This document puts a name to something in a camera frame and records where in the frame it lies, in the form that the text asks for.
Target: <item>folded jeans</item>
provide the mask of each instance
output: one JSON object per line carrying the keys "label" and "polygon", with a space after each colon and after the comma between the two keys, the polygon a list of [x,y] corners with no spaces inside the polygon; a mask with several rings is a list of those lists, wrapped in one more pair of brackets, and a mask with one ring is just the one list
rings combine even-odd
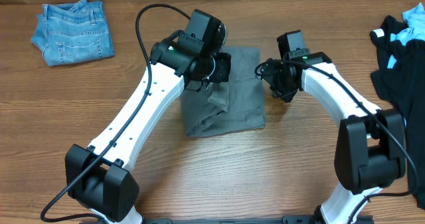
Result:
{"label": "folded jeans", "polygon": [[31,42],[49,66],[114,56],[101,1],[43,6]]}

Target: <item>light blue fabric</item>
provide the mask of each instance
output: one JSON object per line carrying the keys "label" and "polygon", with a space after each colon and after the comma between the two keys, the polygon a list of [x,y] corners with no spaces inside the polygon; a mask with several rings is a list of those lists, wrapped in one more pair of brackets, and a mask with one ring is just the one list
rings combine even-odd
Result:
{"label": "light blue fabric", "polygon": [[[408,25],[399,34],[390,34],[390,41],[400,41],[406,46],[408,41],[419,39],[425,41],[425,11],[422,3],[415,8],[403,13],[403,20]],[[397,60],[394,56],[390,57],[387,68],[394,68]]]}
{"label": "light blue fabric", "polygon": [[43,6],[31,42],[47,65],[72,64],[114,56],[101,1]]}

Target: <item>cable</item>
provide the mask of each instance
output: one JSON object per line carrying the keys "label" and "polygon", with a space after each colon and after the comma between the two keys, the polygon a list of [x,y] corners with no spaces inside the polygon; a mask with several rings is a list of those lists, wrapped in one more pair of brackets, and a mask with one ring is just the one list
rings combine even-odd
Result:
{"label": "cable", "polygon": [[[325,72],[324,70],[321,70],[320,68],[317,68],[313,65],[310,64],[306,64],[306,63],[302,63],[302,62],[296,62],[296,61],[292,61],[292,60],[273,60],[273,62],[280,62],[280,64],[294,64],[294,65],[298,65],[298,66],[302,66],[302,67],[307,67],[307,68],[311,68],[312,70],[315,70],[327,77],[329,77],[330,79],[332,79],[333,81],[335,81],[349,96],[350,98],[357,104],[357,106],[359,108],[361,108],[363,111],[365,111],[367,113],[368,116],[370,116],[379,126],[379,128],[388,136],[388,138],[390,138],[398,147],[398,149],[403,153],[403,155],[406,157],[407,162],[410,164],[410,168],[412,169],[412,172],[414,174],[414,186],[413,188],[411,188],[411,191],[405,191],[402,193],[376,193],[376,194],[370,194],[370,195],[366,195],[362,201],[357,204],[357,206],[354,208],[354,210],[351,212],[350,216],[349,216],[349,220],[348,220],[348,224],[351,224],[354,216],[356,215],[356,213],[360,210],[361,206],[366,202],[369,201],[370,198],[372,197],[404,197],[410,194],[415,194],[416,190],[419,187],[419,176],[418,176],[418,172],[416,170],[416,166],[414,165],[412,159],[410,158],[410,156],[408,155],[408,153],[406,152],[406,150],[404,149],[404,147],[400,144],[400,142],[390,133],[390,131],[385,127],[385,125],[383,123],[381,123],[381,121],[379,121],[379,119],[373,115],[364,105],[362,102],[360,102],[355,96],[354,94],[337,78],[335,78],[332,74],[329,74],[328,72]],[[258,73],[258,68],[260,68],[260,66],[257,66],[255,73]]]}
{"label": "cable", "polygon": [[108,222],[102,216],[97,215],[97,214],[93,214],[93,213],[69,215],[69,216],[66,216],[66,217],[59,217],[59,218],[48,218],[48,217],[46,217],[46,213],[66,192],[68,192],[71,188],[73,188],[77,182],[81,181],[81,179],[94,166],[96,166],[100,162],[100,160],[105,156],[105,154],[112,147],[114,147],[116,145],[116,142],[117,142],[118,138],[120,138],[120,136],[124,132],[124,130],[128,127],[128,125],[131,123],[131,121],[133,121],[134,117],[139,112],[139,110],[143,106],[143,103],[145,102],[147,96],[149,95],[149,91],[151,89],[151,83],[152,83],[152,69],[151,69],[151,63],[149,61],[149,56],[147,55],[145,46],[143,45],[143,41],[141,40],[141,37],[140,37],[139,22],[140,22],[141,14],[143,14],[145,11],[147,11],[148,9],[153,8],[153,7],[166,7],[166,8],[170,8],[170,9],[173,9],[173,10],[179,12],[180,14],[184,15],[186,18],[191,19],[191,17],[188,16],[188,14],[186,14],[182,10],[180,10],[180,9],[174,7],[174,6],[166,5],[166,4],[152,4],[152,5],[148,5],[148,6],[144,7],[137,14],[137,18],[135,20],[135,32],[136,32],[136,35],[137,35],[137,40],[139,41],[139,44],[140,44],[141,51],[143,53],[143,56],[145,57],[145,62],[146,62],[146,67],[147,67],[147,75],[148,75],[148,81],[147,81],[147,86],[146,86],[145,93],[143,94],[143,97],[141,98],[140,103],[137,105],[136,109],[133,111],[133,114],[131,114],[131,116],[128,118],[127,122],[125,122],[125,124],[120,128],[120,130],[118,131],[118,133],[114,136],[114,138],[112,138],[112,140],[109,142],[109,144],[106,146],[106,148],[102,151],[102,153],[100,153],[99,156],[89,166],[87,166],[80,173],[80,175],[78,175],[77,177],[75,177],[75,179],[72,180],[70,184],[68,184],[60,193],[58,193],[58,195],[56,195],[56,197],[54,197],[46,205],[46,207],[44,207],[44,209],[41,211],[41,214],[40,214],[40,219],[42,221],[47,222],[47,223],[56,223],[56,222],[59,222],[59,221],[67,221],[67,220],[77,219],[77,218],[83,218],[83,217],[93,217],[93,218],[97,218],[97,219],[101,220],[105,224],[108,224]]}

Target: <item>belt loop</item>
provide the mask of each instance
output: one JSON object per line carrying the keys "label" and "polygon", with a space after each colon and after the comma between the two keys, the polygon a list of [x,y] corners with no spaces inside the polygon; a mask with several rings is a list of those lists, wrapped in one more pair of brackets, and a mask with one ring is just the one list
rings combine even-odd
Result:
{"label": "belt loop", "polygon": [[47,21],[47,6],[48,6],[47,4],[42,5],[42,20],[44,22]]}
{"label": "belt loop", "polygon": [[94,14],[93,14],[93,9],[90,10],[90,18],[92,19],[92,25],[95,25],[96,22],[94,20]]}

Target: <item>folded gray pants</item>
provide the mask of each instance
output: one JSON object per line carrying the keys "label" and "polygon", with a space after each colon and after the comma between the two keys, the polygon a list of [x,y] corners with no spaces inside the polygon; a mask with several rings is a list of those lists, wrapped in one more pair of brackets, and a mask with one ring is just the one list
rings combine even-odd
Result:
{"label": "folded gray pants", "polygon": [[266,122],[264,90],[255,77],[260,49],[224,47],[232,56],[228,82],[190,82],[181,96],[185,133],[190,137],[209,137],[241,130],[263,128]]}

